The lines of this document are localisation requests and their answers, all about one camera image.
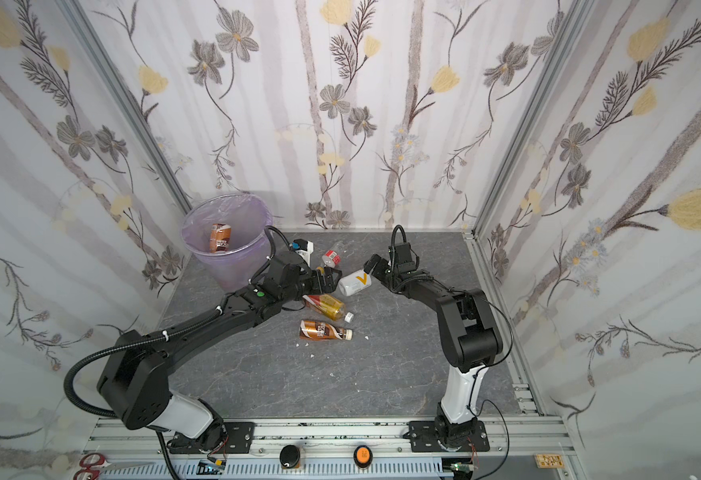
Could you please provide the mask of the brown coffee bottle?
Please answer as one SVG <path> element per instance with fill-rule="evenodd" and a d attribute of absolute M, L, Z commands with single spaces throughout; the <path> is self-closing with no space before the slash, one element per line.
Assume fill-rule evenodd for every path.
<path fill-rule="evenodd" d="M 232 236 L 232 226 L 228 224 L 216 223 L 210 232 L 210 253 L 224 253 L 230 249 L 230 236 Z"/>
<path fill-rule="evenodd" d="M 300 338 L 312 341 L 351 341 L 353 337 L 354 331 L 352 329 L 338 327 L 326 322 L 310 320 L 302 320 L 302 322 L 300 322 Z"/>

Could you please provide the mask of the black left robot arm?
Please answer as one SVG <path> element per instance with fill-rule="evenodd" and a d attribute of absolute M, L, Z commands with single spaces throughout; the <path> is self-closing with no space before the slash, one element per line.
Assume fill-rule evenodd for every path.
<path fill-rule="evenodd" d="M 334 292 L 342 277 L 336 267 L 310 268 L 292 243 L 278 250 L 276 240 L 284 236 L 278 228 L 266 226 L 264 236 L 270 253 L 244 287 L 188 321 L 146 335 L 130 330 L 111 348 L 76 362 L 64 378 L 68 401 L 92 415 L 118 419 L 130 430 L 174 432 L 194 452 L 220 450 L 228 440 L 224 418 L 206 401 L 172 391 L 170 376 L 218 342 L 280 314 L 286 304 Z M 98 360 L 106 362 L 96 384 L 104 407 L 84 401 L 74 387 L 76 376 Z"/>

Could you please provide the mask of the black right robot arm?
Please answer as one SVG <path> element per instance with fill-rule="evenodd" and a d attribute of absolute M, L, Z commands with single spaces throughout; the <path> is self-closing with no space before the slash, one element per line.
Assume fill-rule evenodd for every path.
<path fill-rule="evenodd" d="M 451 287 L 420 268 L 403 226 L 391 235 L 388 257 L 373 255 L 364 272 L 379 280 L 386 290 L 402 295 L 435 312 L 442 352 L 450 365 L 447 387 L 434 427 L 412 426 L 412 450 L 487 452 L 486 427 L 477 405 L 482 381 L 490 368 L 505 361 L 507 350 L 496 322 L 500 312 L 482 289 Z"/>

